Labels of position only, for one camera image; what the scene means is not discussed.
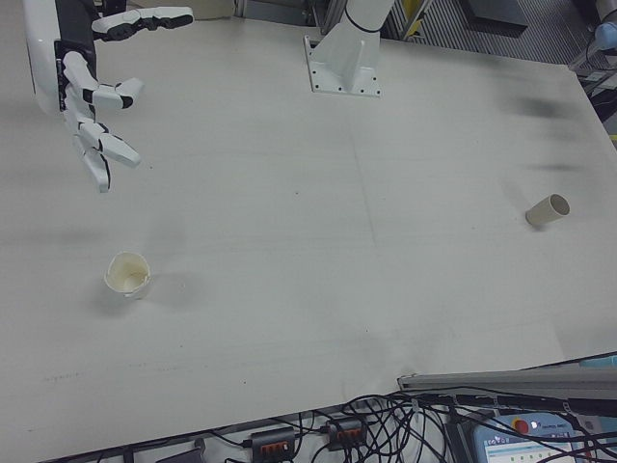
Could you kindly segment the white grey robot hand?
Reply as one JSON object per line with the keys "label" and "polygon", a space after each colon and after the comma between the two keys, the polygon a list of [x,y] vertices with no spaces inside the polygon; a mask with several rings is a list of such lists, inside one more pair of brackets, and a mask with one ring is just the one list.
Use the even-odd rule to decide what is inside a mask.
{"label": "white grey robot hand", "polygon": [[124,41],[141,30],[176,29],[194,21],[188,6],[128,9],[125,1],[24,1],[26,45],[33,92],[43,113],[64,120],[96,189],[111,188],[109,161],[130,168],[140,154],[99,122],[100,108],[131,107],[144,83],[97,78],[97,41]]}

